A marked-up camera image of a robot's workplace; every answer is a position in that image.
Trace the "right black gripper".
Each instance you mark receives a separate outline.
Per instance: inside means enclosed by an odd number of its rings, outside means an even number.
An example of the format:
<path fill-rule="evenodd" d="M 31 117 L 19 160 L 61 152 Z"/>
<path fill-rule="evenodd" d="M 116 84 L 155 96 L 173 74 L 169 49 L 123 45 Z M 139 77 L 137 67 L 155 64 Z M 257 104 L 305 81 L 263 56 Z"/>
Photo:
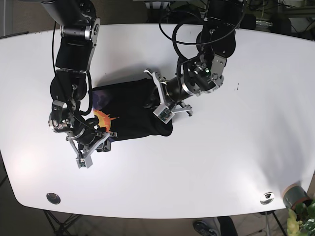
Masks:
<path fill-rule="evenodd" d="M 111 150 L 110 138 L 117 137 L 117 132 L 106 131 L 106 128 L 100 128 L 96 132 L 82 128 L 77 134 L 72 131 L 67 132 L 67 140 L 77 155 L 78 168 L 89 168 L 93 164 L 92 153 L 94 151 L 109 152 Z"/>

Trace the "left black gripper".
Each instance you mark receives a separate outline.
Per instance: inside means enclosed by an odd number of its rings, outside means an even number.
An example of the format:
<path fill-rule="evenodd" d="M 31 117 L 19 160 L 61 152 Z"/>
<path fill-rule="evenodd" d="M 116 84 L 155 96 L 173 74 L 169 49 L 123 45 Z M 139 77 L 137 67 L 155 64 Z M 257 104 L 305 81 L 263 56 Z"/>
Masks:
<path fill-rule="evenodd" d="M 196 64 L 190 71 L 187 66 L 180 66 L 180 73 L 171 80 L 165 79 L 156 71 L 146 69 L 155 85 L 153 92 L 144 107 L 153 110 L 153 114 L 163 123 L 169 123 L 177 113 L 186 112 L 193 115 L 192 106 L 184 100 L 212 93 L 219 89 L 224 82 L 223 70 L 225 64 Z"/>

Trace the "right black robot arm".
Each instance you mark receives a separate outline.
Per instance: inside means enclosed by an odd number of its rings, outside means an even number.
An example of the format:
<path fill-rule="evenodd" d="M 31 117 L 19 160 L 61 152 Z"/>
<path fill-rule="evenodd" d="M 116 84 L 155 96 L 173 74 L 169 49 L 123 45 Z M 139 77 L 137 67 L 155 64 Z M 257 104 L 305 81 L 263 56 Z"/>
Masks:
<path fill-rule="evenodd" d="M 96 48 L 100 18 L 90 0 L 43 0 L 41 5 L 60 25 L 61 44 L 52 55 L 53 99 L 48 125 L 65 133 L 79 168 L 89 168 L 94 151 L 110 151 L 109 137 L 117 133 L 98 126 L 99 118 L 85 119 L 93 107 L 91 61 Z"/>

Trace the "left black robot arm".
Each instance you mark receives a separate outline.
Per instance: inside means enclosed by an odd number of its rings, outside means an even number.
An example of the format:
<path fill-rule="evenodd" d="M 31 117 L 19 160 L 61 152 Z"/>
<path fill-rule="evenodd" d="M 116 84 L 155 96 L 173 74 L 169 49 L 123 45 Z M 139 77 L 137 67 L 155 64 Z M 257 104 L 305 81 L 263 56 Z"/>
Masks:
<path fill-rule="evenodd" d="M 176 76 L 167 80 L 158 72 L 149 69 L 144 72 L 152 79 L 157 88 L 159 102 L 154 106 L 154 115 L 163 123 L 169 123 L 176 113 L 186 112 L 192 116 L 192 107 L 184 100 L 204 93 L 212 93 L 224 82 L 223 70 L 227 59 L 236 49 L 235 33 L 244 16 L 247 3 L 244 0 L 210 0 L 205 14 L 191 8 L 177 7 L 161 15 L 176 21 L 171 36 L 167 36 L 178 56 Z M 177 40 L 177 33 L 186 24 L 199 24 L 201 32 L 193 46 L 197 55 L 187 58 L 179 50 L 179 45 L 190 43 Z"/>

